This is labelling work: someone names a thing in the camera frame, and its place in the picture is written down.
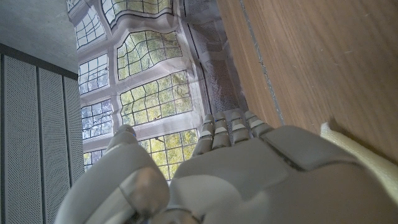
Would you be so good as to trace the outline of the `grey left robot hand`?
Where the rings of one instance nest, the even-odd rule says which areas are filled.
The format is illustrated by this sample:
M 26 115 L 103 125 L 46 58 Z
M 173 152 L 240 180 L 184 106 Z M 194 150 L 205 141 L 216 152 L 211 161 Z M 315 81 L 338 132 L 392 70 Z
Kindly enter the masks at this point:
M 207 115 L 166 180 L 132 126 L 72 186 L 57 223 L 396 223 L 397 201 L 363 161 L 250 111 Z

